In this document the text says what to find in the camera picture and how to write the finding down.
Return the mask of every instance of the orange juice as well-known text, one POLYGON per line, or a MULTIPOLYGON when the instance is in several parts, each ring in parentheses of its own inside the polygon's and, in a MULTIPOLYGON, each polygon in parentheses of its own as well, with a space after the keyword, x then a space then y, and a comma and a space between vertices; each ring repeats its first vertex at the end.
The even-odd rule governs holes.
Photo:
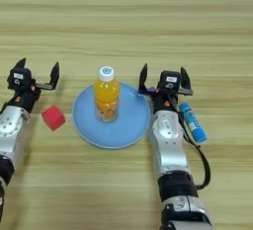
POLYGON ((103 122, 112 122, 118 115, 121 86, 112 67, 102 67, 99 75, 100 79, 94 84, 96 117, 103 122))

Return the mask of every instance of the plastic bottle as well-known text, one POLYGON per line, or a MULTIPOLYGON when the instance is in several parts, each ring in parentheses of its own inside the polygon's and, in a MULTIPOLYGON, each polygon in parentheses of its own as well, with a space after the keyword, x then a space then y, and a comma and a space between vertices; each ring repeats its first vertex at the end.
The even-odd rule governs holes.
POLYGON ((94 85, 96 117, 103 122, 112 122, 118 115, 121 85, 115 80, 115 71, 110 66, 102 67, 99 77, 94 85))
POLYGON ((183 103, 179 106, 179 109, 183 113, 186 124, 191 130, 195 141, 198 143, 205 142, 208 139, 207 135, 194 114, 191 105, 183 103))

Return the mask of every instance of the blue object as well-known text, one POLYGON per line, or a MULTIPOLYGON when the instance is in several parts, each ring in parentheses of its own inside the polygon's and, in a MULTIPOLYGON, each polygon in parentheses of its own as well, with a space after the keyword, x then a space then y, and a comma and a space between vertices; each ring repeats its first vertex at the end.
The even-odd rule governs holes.
POLYGON ((150 122, 150 108, 134 87, 122 83, 117 119, 111 123, 101 122, 95 116, 93 87, 90 86, 77 97, 72 118, 77 132, 89 143, 119 149, 132 145, 145 134, 150 122))
POLYGON ((191 130, 195 141, 198 143, 205 142, 208 139, 207 135, 194 114, 191 105, 183 103, 179 106, 179 109, 183 113, 186 124, 191 130))

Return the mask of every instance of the red cube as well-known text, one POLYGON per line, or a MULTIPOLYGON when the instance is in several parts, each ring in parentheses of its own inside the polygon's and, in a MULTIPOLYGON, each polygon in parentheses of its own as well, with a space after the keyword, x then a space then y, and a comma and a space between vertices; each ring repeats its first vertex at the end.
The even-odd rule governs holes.
POLYGON ((65 123, 63 112, 56 106, 51 106, 42 112, 44 122, 52 131, 57 130, 65 123))

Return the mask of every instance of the black cable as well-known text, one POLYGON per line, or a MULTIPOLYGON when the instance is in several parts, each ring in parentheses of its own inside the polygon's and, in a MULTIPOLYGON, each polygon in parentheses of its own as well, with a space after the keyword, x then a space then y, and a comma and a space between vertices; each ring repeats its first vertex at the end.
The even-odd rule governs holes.
POLYGON ((204 189, 205 187, 207 187, 211 181, 211 167, 210 167, 210 163, 206 157, 206 155, 203 153, 203 151, 201 150, 201 146, 200 145, 197 145, 193 139, 190 137, 188 131, 187 131, 187 128, 185 126, 185 122, 184 122, 184 119, 181 115, 180 112, 178 112, 177 108, 175 107, 173 101, 171 100, 170 96, 168 95, 168 100, 172 106, 172 108, 174 109, 175 113, 178 115, 179 117, 179 121, 184 129, 184 138, 185 140, 190 143, 191 145, 193 145, 195 147, 195 149, 198 151, 198 153, 200 154, 201 158, 202 158, 202 162, 203 162, 203 165, 204 165, 204 169, 205 169, 205 179, 203 181, 203 183, 201 185, 198 185, 196 186, 197 190, 202 190, 204 189))
POLYGON ((0 197, 2 199, 1 205, 0 205, 0 223, 2 221, 2 216, 3 216, 3 210, 4 210, 4 198, 0 197))

